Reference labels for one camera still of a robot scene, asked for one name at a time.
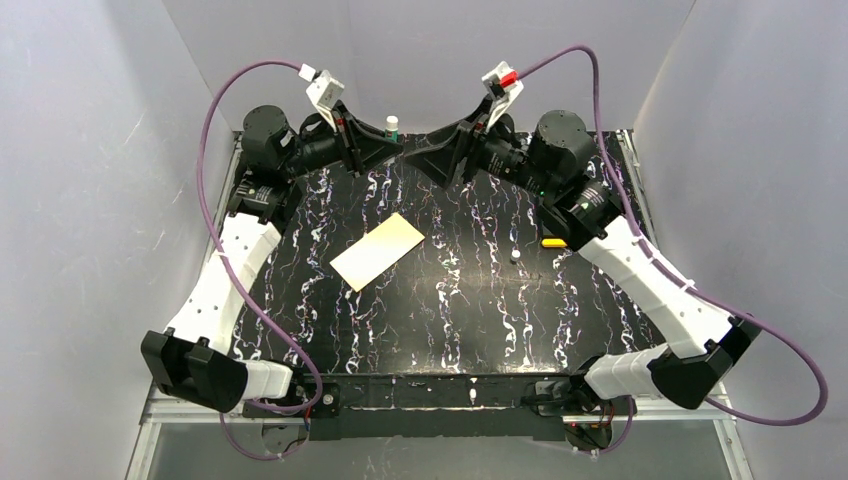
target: small bottle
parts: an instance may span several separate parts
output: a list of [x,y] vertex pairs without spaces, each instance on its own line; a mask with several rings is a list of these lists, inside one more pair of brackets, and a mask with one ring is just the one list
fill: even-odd
[[397,142],[397,117],[394,115],[386,117],[386,138]]

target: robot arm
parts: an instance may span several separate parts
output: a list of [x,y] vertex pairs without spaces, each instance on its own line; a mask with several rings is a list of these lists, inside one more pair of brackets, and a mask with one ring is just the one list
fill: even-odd
[[550,414],[589,411],[601,401],[640,394],[697,408],[759,329],[689,295],[691,282],[680,288],[652,265],[662,262],[676,272],[655,248],[650,255],[642,251],[622,216],[620,199],[587,175],[597,150],[577,115],[546,113],[529,146],[521,145],[503,106],[514,100],[510,88],[522,87],[505,65],[483,77],[488,95],[471,115],[428,134],[431,146],[408,152],[406,161],[442,187],[462,167],[464,182],[482,169],[538,195],[540,222],[609,275],[665,337],[658,347],[595,357],[568,380],[549,382],[544,403],[561,400]]
[[[248,290],[303,197],[298,177],[341,161],[361,175],[402,147],[357,120],[338,100],[344,85],[308,66],[307,95],[318,110],[295,132],[283,111],[265,105],[244,119],[237,186],[227,205],[221,240],[241,284]],[[219,412],[240,401],[291,396],[293,370],[267,360],[227,356],[244,300],[218,255],[213,255],[186,303],[164,333],[149,331],[141,352],[153,381],[165,394]],[[291,398],[292,404],[301,401]]]

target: metal frame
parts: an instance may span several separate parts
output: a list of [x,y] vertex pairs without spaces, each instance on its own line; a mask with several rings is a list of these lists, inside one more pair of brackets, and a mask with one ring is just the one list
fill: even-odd
[[[642,213],[645,218],[647,236],[656,245],[656,237],[654,234],[653,223],[648,214],[648,207],[644,196],[644,190],[641,182],[641,174],[639,172],[639,161],[636,156],[636,151],[633,148],[631,134],[628,130],[619,130],[616,132],[616,137],[621,143],[622,151],[624,152],[624,165],[628,174],[633,180],[633,186],[636,194],[636,201],[642,207]],[[224,182],[221,199],[218,204],[218,211],[215,216],[215,221],[220,225],[223,220],[224,211],[226,209],[226,195],[229,187],[232,185],[235,175],[235,167],[238,163],[238,156],[241,152],[241,136],[235,137],[235,145],[233,155],[231,157],[230,167],[227,172],[227,177]],[[212,253],[212,242],[210,240],[206,250],[206,258]],[[719,383],[711,392],[711,397],[715,398],[726,405],[730,405],[730,400],[727,397],[727,391],[724,385]],[[748,460],[745,452],[742,449],[742,443],[739,440],[739,435],[736,431],[736,418],[716,409],[710,405],[704,404],[697,410],[684,410],[677,405],[664,398],[652,397],[637,397],[635,399],[636,407],[639,413],[633,417],[634,421],[683,421],[683,420],[699,420],[712,421],[716,435],[724,453],[724,458],[727,463],[728,471],[733,480],[752,480]],[[227,423],[230,424],[267,424],[267,425],[286,425],[295,424],[301,425],[303,420],[300,418],[245,418],[242,416],[242,405],[226,414]],[[627,420],[625,415],[617,416],[613,420],[618,425],[618,422]],[[563,422],[595,422],[596,416],[591,418],[588,416],[565,416]],[[184,400],[169,397],[160,393],[155,387],[151,387],[148,396],[147,404],[144,408],[144,413],[141,416],[140,430],[136,441],[135,450],[127,470],[127,479],[147,479],[150,474],[150,469],[156,453],[156,445],[159,440],[159,434],[162,425],[167,423],[200,423],[211,424],[218,423],[218,412],[195,405]]]

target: red clip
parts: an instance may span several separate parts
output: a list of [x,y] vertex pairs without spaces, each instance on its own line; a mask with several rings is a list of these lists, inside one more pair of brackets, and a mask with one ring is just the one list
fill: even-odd
[[515,70],[504,75],[504,78],[501,79],[501,87],[506,88],[518,80],[518,74],[515,73]]

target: paper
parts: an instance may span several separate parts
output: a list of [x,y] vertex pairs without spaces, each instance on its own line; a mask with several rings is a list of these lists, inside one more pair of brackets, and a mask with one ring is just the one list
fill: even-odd
[[424,235],[395,213],[334,258],[330,265],[359,292],[422,240]]

